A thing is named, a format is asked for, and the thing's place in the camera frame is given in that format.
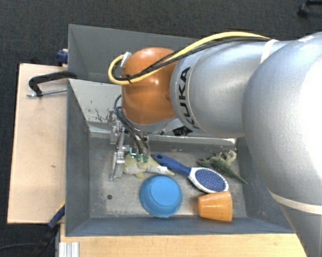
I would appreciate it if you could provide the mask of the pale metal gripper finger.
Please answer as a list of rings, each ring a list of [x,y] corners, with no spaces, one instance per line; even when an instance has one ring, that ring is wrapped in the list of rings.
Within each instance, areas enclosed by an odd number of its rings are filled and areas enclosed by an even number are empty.
[[[122,178],[125,165],[125,153],[123,151],[117,151],[112,157],[112,171],[110,173],[110,180],[113,181],[116,178]]]
[[[121,123],[116,123],[112,126],[110,131],[109,141],[110,144],[116,146],[116,150],[124,152],[124,142],[125,142],[125,128]]]

